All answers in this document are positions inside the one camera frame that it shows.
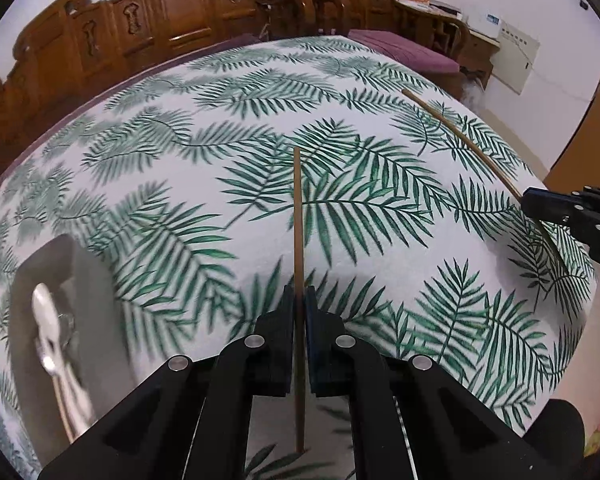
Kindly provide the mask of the white ceramic spoon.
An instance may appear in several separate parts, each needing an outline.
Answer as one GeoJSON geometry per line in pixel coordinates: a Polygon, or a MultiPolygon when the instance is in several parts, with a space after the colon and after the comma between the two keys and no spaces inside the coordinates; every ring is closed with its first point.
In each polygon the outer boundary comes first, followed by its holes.
{"type": "Polygon", "coordinates": [[[69,356],[73,318],[58,309],[52,292],[44,283],[38,283],[33,289],[31,310],[38,326],[35,338],[38,360],[52,378],[62,426],[72,443],[95,421],[92,402],[69,356]]]}

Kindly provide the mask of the grey metal utensil tray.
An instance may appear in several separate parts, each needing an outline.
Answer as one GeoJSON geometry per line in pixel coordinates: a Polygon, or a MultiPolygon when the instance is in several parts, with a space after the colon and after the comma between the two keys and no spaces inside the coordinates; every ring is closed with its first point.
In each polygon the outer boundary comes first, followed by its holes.
{"type": "Polygon", "coordinates": [[[9,291],[10,368],[19,413],[36,457],[46,465],[70,442],[52,378],[36,353],[38,326],[31,296],[38,283],[44,283],[58,309],[73,318],[69,356],[92,402],[95,422],[132,391],[136,380],[123,341],[121,310],[114,303],[111,272],[71,236],[53,238],[24,260],[9,291]]]}

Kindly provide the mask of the white electrical panel box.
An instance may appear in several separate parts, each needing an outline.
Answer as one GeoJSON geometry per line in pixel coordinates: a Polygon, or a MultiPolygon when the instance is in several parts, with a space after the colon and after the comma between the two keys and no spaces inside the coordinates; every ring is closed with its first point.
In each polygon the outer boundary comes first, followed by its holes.
{"type": "Polygon", "coordinates": [[[498,43],[500,48],[491,58],[492,75],[513,92],[521,94],[541,44],[506,22],[502,22],[498,43]]]}

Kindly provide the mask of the wooden side table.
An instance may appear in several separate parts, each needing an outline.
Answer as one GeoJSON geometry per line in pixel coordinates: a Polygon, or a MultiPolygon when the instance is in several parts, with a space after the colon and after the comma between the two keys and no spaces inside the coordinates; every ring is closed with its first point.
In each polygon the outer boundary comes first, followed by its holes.
{"type": "Polygon", "coordinates": [[[460,64],[460,71],[477,78],[483,88],[492,75],[492,55],[500,44],[470,29],[459,18],[439,10],[422,10],[395,1],[393,17],[398,35],[460,64]]]}

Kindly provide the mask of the leaf-pattern tablecloth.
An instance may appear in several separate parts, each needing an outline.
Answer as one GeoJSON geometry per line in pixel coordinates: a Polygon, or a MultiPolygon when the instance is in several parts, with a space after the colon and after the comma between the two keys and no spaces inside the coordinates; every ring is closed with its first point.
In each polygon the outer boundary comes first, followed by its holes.
{"type": "Polygon", "coordinates": [[[539,185],[479,116],[341,37],[197,58],[107,96],[0,184],[0,450],[43,468],[10,368],[9,291],[67,234],[111,272],[136,383],[247,336],[294,275],[301,151],[306,282],[388,356],[430,356],[518,434],[562,380],[595,292],[564,228],[518,195],[539,185]]]}

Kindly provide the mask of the carved wooden sofa bench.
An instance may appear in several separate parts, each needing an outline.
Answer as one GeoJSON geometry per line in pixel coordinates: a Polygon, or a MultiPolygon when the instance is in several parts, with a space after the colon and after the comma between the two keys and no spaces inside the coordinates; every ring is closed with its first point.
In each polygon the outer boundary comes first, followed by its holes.
{"type": "Polygon", "coordinates": [[[92,62],[115,34],[126,48],[158,37],[184,48],[210,37],[297,37],[315,23],[312,0],[56,0],[20,32],[12,54],[16,65],[22,48],[41,50],[71,34],[87,42],[87,61],[92,62]]]}

